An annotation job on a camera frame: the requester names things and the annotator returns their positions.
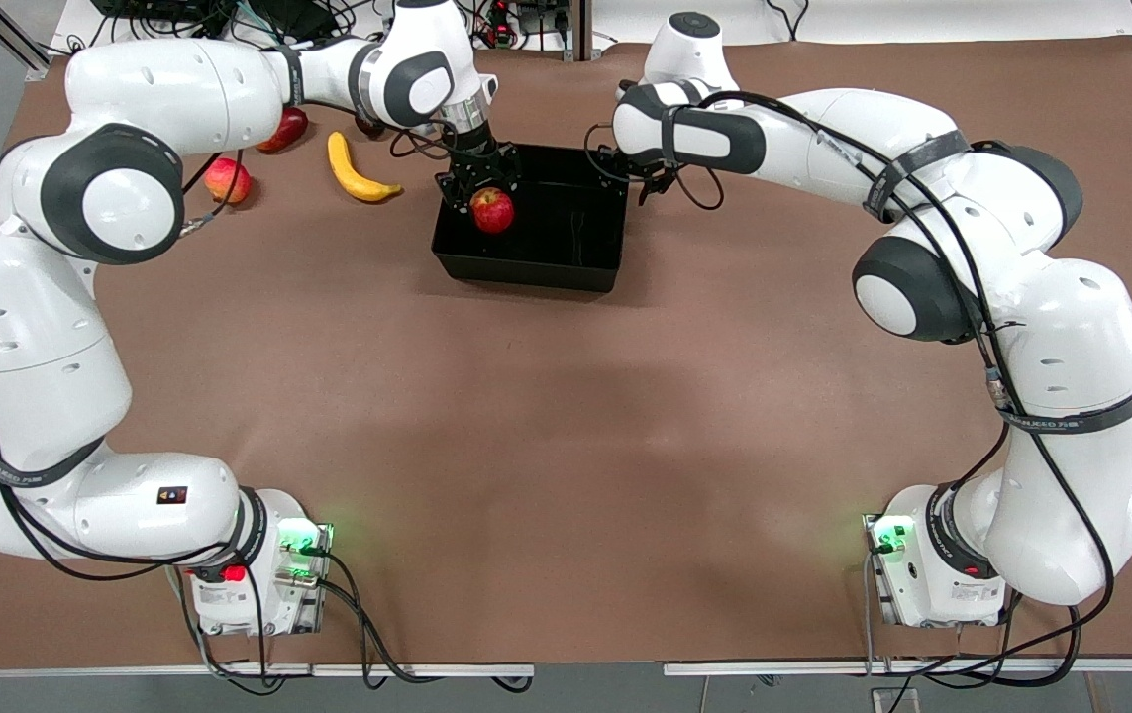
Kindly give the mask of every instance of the gray floor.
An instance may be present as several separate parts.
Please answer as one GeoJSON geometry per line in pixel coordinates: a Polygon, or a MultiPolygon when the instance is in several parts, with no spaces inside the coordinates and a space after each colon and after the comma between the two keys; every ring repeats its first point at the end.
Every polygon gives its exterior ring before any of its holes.
{"type": "MultiPolygon", "coordinates": [[[[53,6],[50,0],[45,5],[53,6]]],[[[0,49],[0,148],[23,91],[23,69],[0,49]]],[[[1132,676],[1099,678],[1105,689],[1095,710],[1086,678],[1070,677],[1045,690],[947,691],[918,682],[923,710],[975,713],[1002,710],[1044,713],[1132,712],[1132,676]]],[[[788,677],[775,687],[754,678],[711,678],[705,710],[723,712],[866,712],[869,689],[878,681],[849,677],[788,677]]],[[[255,699],[207,677],[0,678],[0,710],[82,713],[113,710],[197,710],[200,713],[252,713],[257,710],[307,710],[307,713],[358,710],[362,713],[501,712],[658,712],[693,713],[701,705],[701,678],[666,678],[652,664],[543,667],[529,694],[514,696],[489,681],[447,681],[412,687],[391,682],[378,693],[357,680],[293,681],[274,698],[255,699]]]]}
{"type": "MultiPolygon", "coordinates": [[[[511,695],[487,680],[408,686],[391,681],[379,691],[353,678],[290,681],[272,698],[252,698],[207,677],[1,678],[0,710],[33,712],[142,713],[693,713],[701,708],[702,678],[668,678],[648,663],[540,667],[534,686],[511,695]]],[[[928,713],[1132,713],[1132,676],[1101,676],[1107,695],[1092,707],[1086,678],[1040,690],[950,691],[921,681],[920,710],[928,713]]],[[[871,689],[897,687],[851,677],[784,677],[767,687],[752,677],[714,677],[706,713],[866,713],[871,689]]]]}

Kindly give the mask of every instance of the dark red apple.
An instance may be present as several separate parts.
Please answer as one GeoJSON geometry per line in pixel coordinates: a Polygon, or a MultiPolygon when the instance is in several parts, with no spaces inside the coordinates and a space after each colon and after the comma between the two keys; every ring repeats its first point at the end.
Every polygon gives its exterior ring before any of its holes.
{"type": "Polygon", "coordinates": [[[500,234],[512,225],[512,198],[498,188],[483,188],[470,199],[473,223],[484,234],[500,234]]]}
{"type": "Polygon", "coordinates": [[[243,167],[243,163],[235,163],[234,158],[217,158],[204,172],[204,188],[209,189],[209,195],[213,195],[213,199],[217,203],[222,203],[229,190],[231,197],[226,198],[226,203],[240,203],[248,197],[249,189],[252,188],[252,177],[249,175],[249,169],[243,167]],[[235,174],[237,165],[240,166],[239,174],[235,174]],[[232,177],[235,186],[231,186],[232,177]]]}
{"type": "Polygon", "coordinates": [[[257,151],[263,151],[266,154],[282,151],[297,140],[299,136],[302,136],[309,124],[311,124],[311,119],[306,115],[303,110],[297,106],[286,106],[283,115],[280,117],[280,126],[275,127],[275,134],[258,144],[257,151]]]}

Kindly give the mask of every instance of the black label sticker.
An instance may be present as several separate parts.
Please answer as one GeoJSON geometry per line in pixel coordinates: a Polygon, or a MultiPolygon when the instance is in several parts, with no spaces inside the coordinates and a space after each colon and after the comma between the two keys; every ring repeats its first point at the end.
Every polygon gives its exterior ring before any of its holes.
{"type": "Polygon", "coordinates": [[[163,487],[156,491],[157,505],[182,505],[186,502],[186,484],[183,487],[163,487]]]}

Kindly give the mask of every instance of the metal post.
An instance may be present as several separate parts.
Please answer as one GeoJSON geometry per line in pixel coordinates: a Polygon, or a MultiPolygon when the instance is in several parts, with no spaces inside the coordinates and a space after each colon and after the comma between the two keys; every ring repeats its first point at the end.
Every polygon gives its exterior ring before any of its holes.
{"type": "Polygon", "coordinates": [[[7,49],[11,57],[19,60],[27,68],[27,79],[29,81],[40,80],[45,77],[46,69],[51,68],[51,58],[42,50],[42,46],[33,41],[33,37],[24,32],[23,27],[10,15],[0,8],[0,44],[7,49]]]}
{"type": "Polygon", "coordinates": [[[566,62],[590,62],[601,58],[601,52],[592,46],[592,0],[571,0],[569,42],[566,45],[566,62]]]}

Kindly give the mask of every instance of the black box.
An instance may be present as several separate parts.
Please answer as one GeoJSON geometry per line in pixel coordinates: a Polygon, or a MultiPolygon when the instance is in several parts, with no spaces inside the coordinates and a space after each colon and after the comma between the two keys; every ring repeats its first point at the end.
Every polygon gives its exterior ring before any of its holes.
{"type": "MultiPolygon", "coordinates": [[[[521,178],[512,191],[508,230],[487,234],[473,217],[443,203],[434,229],[434,256],[462,281],[533,284],[610,292],[623,258],[628,184],[607,179],[582,148],[517,146],[521,178]]],[[[612,156],[598,165],[624,175],[612,156]]]]}

